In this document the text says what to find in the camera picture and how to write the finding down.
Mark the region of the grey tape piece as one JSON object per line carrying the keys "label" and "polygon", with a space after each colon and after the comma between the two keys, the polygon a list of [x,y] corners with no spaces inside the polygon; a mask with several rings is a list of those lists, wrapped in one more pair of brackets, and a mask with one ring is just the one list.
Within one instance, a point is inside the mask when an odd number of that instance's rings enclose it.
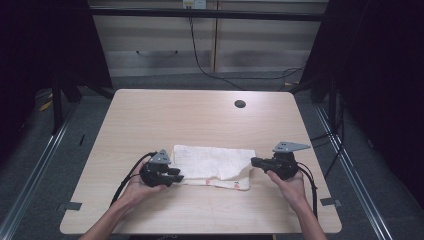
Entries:
{"label": "grey tape piece", "polygon": [[67,210],[79,211],[82,204],[78,202],[66,202],[60,203],[56,210],[61,212],[66,212]]}
{"label": "grey tape piece", "polygon": [[342,206],[342,203],[341,203],[340,200],[334,199],[334,198],[331,198],[331,197],[320,199],[320,202],[321,202],[322,206],[334,205],[336,208]]}

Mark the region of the dark curtain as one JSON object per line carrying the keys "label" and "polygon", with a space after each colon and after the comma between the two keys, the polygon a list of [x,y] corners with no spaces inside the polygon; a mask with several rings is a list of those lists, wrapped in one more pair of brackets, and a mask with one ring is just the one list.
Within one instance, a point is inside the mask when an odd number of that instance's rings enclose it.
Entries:
{"label": "dark curtain", "polygon": [[0,164],[38,91],[112,86],[88,0],[0,0]]}
{"label": "dark curtain", "polygon": [[328,0],[301,78],[337,89],[424,209],[424,0]]}

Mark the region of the metal floor rail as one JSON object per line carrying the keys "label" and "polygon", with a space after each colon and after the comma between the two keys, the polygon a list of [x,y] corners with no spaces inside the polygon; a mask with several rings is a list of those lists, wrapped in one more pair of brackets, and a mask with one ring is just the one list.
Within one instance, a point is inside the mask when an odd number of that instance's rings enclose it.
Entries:
{"label": "metal floor rail", "polygon": [[378,240],[394,240],[384,218],[355,169],[348,152],[343,147],[341,138],[330,127],[329,117],[325,109],[318,106],[316,112]]}
{"label": "metal floor rail", "polygon": [[23,189],[20,191],[18,198],[15,200],[4,221],[0,225],[0,240],[12,240],[56,150],[62,142],[77,106],[77,103],[73,103],[69,106],[68,113],[65,115],[63,122],[59,125],[58,130],[49,138],[42,155],[39,157],[37,164],[29,175]]}

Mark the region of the white wall socket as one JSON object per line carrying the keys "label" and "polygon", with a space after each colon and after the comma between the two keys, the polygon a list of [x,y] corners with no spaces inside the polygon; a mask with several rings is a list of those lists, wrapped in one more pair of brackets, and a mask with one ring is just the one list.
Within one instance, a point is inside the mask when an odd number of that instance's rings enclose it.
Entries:
{"label": "white wall socket", "polygon": [[205,10],[207,8],[206,0],[182,0],[184,9]]}

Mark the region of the beige cabinet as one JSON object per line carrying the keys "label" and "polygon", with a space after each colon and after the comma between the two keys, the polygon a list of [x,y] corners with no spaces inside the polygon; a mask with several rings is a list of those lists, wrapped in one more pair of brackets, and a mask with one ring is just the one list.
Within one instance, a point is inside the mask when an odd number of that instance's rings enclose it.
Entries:
{"label": "beige cabinet", "polygon": [[[208,10],[322,14],[328,0],[203,0]],[[105,52],[146,50],[205,51],[214,71],[224,57],[239,52],[300,52],[311,50],[317,21],[212,19],[184,17],[93,17]]]}

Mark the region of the person's left hand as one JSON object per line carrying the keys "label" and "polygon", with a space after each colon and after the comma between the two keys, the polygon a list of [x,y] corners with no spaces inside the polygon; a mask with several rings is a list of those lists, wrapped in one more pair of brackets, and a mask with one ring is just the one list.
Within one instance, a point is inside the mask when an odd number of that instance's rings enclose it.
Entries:
{"label": "person's left hand", "polygon": [[158,185],[155,187],[147,186],[139,176],[139,172],[145,164],[145,160],[138,164],[136,169],[130,175],[124,192],[119,198],[119,201],[123,203],[127,209],[134,208],[147,197],[152,196],[156,193],[166,189],[165,185]]}

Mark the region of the white towel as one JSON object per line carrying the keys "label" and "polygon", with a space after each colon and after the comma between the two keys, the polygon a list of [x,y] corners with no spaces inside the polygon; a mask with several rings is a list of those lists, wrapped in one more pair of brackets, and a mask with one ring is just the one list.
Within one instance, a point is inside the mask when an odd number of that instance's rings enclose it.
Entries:
{"label": "white towel", "polygon": [[175,145],[171,166],[181,170],[185,185],[247,191],[255,156],[251,149]]}

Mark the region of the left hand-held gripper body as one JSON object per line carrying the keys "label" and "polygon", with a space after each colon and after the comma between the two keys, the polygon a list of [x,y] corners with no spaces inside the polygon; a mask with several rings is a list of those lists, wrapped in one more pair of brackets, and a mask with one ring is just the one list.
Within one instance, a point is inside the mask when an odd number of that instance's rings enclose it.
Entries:
{"label": "left hand-held gripper body", "polygon": [[139,171],[142,181],[149,187],[159,185],[170,187],[173,184],[173,177],[167,175],[170,163],[170,158],[164,149],[154,153]]}

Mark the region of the black horizontal bar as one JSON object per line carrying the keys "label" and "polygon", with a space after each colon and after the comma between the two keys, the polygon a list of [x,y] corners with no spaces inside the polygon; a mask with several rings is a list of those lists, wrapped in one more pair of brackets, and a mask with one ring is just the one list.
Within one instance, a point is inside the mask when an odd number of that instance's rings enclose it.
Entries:
{"label": "black horizontal bar", "polygon": [[92,7],[93,15],[103,16],[140,16],[140,17],[186,17],[215,19],[282,20],[321,22],[328,20],[325,14],[230,11],[230,10],[184,10],[184,9],[146,9],[146,8],[107,8]]}

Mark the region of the black stand post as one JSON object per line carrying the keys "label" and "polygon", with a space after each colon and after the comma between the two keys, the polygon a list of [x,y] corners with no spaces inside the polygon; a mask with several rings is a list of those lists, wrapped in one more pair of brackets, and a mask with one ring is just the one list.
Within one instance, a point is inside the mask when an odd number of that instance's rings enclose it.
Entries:
{"label": "black stand post", "polygon": [[54,78],[52,81],[52,103],[53,103],[53,113],[54,113],[54,126],[52,134],[55,135],[59,132],[63,124],[63,111],[62,111],[62,91],[60,86],[60,81],[57,78]]}

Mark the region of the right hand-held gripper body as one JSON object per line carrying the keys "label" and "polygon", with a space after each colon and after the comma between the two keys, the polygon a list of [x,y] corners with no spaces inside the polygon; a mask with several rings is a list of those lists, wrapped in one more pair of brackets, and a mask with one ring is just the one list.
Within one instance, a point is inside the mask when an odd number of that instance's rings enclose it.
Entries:
{"label": "right hand-held gripper body", "polygon": [[308,149],[309,145],[294,142],[279,142],[273,148],[273,157],[267,160],[268,166],[264,172],[269,170],[277,174],[281,180],[288,180],[298,172],[298,163],[295,160],[294,152]]}

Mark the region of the person's right hand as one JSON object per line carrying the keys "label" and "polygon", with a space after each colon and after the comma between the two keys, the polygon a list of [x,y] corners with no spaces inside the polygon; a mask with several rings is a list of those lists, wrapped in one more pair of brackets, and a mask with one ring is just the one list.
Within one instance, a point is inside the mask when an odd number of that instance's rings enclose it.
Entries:
{"label": "person's right hand", "polygon": [[309,203],[305,194],[303,174],[300,171],[288,180],[281,180],[280,177],[271,170],[267,172],[267,175],[278,186],[284,199],[295,212],[309,208]]}

